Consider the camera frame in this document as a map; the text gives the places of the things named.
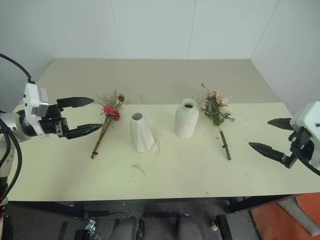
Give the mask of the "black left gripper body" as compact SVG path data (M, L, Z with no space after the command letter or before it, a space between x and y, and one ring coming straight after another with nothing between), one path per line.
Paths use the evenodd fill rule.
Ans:
M63 111L64 109L59 103L48 107L45 116L39 121L46 134L56 134L59 138L67 138L69 126L66 118L62 117L61 112Z

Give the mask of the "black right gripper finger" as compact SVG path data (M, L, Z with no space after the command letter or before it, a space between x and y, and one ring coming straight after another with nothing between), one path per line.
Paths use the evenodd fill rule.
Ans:
M290 121L291 121L291 118L275 118L275 119L269 120L267 123L271 126L274 126L283 130L292 130Z
M267 157L269 159L272 159L276 162L279 162L281 164L284 164L284 157L285 154L283 152L274 150L271 146L258 143L258 142L249 142L248 143L255 151L257 151L259 154L263 155L264 157Z

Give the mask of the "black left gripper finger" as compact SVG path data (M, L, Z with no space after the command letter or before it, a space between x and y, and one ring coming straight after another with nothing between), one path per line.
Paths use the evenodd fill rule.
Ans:
M67 97L57 99L57 104L62 111L64 108L78 108L93 103L95 100L88 97Z
M89 124L80 125L75 129L68 130L66 132L66 138L70 140L70 139L83 137L99 130L102 126L103 124L101 123L89 123Z

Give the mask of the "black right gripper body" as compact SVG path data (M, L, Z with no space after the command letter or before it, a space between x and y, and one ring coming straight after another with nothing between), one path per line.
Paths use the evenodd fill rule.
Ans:
M290 169L293 164L299 160L308 169L312 169L311 157L314 150L314 144L311 143L311 134L304 127L294 131L288 140L290 144L290 156L285 156L283 162L286 168Z

